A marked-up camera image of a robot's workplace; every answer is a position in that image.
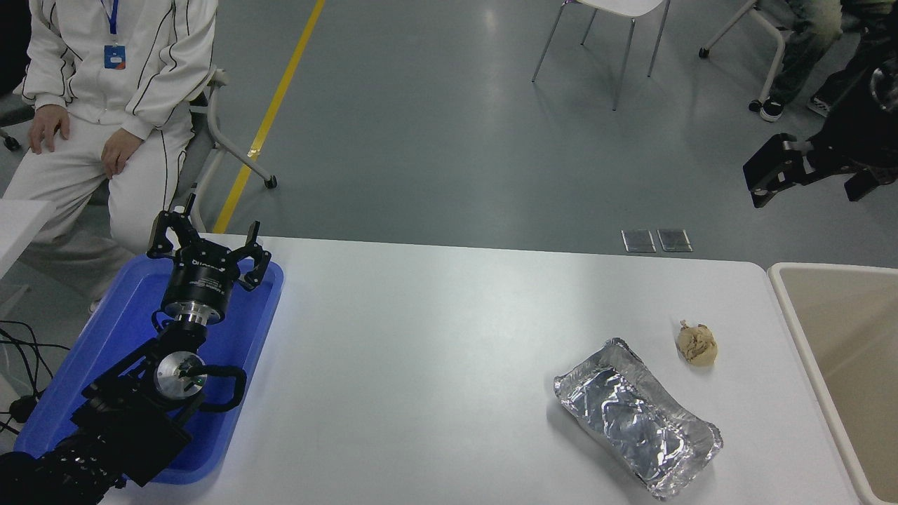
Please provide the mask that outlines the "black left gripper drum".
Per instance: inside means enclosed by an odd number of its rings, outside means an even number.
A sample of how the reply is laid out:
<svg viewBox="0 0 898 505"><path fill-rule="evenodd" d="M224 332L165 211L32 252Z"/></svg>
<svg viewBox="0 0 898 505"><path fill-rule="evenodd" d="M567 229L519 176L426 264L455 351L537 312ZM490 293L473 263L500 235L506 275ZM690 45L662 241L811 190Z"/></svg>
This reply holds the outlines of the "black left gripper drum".
<svg viewBox="0 0 898 505"><path fill-rule="evenodd" d="M218 245L192 245L177 250L173 257L163 310L176 314L178 306L189 302L225 314L234 282L240 275L231 250Z"/></svg>

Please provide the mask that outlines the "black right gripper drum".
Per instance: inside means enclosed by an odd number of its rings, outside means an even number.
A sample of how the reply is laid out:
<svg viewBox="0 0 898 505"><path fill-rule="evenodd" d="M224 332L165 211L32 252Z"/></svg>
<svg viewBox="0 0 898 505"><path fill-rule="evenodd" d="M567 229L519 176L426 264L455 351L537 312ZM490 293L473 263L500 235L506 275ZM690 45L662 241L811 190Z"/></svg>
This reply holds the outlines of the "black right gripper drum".
<svg viewBox="0 0 898 505"><path fill-rule="evenodd" d="M850 161L896 173L896 78L863 77L810 138L812 166Z"/></svg>

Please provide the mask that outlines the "seated person's left hand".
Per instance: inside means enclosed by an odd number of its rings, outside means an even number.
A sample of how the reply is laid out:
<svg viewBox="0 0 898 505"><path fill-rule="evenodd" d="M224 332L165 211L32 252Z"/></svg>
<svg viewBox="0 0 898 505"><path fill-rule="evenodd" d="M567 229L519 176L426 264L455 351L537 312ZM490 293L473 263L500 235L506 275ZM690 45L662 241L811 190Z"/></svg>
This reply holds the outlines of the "seated person's left hand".
<svg viewBox="0 0 898 505"><path fill-rule="evenodd" d="M142 138L130 133L125 128L119 128L110 135L100 152L100 163L104 170L104 176L111 180L122 173L126 162L142 144L144 144Z"/></svg>

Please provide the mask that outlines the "seated person's right hand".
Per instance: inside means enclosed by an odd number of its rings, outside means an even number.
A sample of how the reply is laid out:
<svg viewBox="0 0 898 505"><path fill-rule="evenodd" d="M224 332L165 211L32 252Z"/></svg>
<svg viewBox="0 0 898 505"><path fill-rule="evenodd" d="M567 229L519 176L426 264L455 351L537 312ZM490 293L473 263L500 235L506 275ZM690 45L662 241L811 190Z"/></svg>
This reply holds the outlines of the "seated person's right hand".
<svg viewBox="0 0 898 505"><path fill-rule="evenodd" d="M42 154L44 150L55 152L57 137L69 140L70 121L67 109L59 105L43 105L35 109L28 133L32 153Z"/></svg>

